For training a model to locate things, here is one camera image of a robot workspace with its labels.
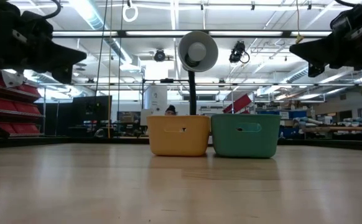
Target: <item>hanging ring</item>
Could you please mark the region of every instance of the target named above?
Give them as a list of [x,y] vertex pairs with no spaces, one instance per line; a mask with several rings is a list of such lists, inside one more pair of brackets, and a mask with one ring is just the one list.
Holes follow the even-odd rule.
[[[127,15],[126,15],[126,11],[128,9],[134,9],[134,16],[132,18],[128,18]],[[126,22],[132,22],[132,21],[135,21],[138,17],[138,8],[136,6],[133,6],[131,5],[130,7],[124,7],[123,8],[123,19],[124,21]]]

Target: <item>bin handle hole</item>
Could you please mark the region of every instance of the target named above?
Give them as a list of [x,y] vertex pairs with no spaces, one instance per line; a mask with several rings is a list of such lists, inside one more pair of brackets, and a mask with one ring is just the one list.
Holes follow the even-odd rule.
[[239,123],[236,127],[237,132],[245,132],[245,133],[257,133],[262,129],[259,123]]

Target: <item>computer monitor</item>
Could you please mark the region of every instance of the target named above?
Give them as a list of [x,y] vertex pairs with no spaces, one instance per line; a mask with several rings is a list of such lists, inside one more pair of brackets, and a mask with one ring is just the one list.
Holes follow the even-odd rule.
[[107,121],[111,114],[111,102],[112,96],[75,97],[72,103],[74,123],[83,124],[84,121]]
[[139,124],[140,120],[141,120],[140,111],[118,111],[118,122],[120,123]]

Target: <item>wall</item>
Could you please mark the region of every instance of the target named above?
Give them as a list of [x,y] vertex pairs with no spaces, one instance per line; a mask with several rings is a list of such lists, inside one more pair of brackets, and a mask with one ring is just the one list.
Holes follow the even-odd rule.
[[361,87],[353,92],[346,93],[346,100],[340,100],[339,95],[328,98],[326,103],[320,103],[314,106],[315,114],[352,110],[353,117],[358,117],[358,110],[362,109],[362,94],[360,90]]

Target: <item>green bin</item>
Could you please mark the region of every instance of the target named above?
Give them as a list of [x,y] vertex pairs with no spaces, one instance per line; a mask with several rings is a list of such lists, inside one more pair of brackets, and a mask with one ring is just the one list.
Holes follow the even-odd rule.
[[281,116],[215,114],[211,133],[216,153],[227,157],[270,158],[275,155]]

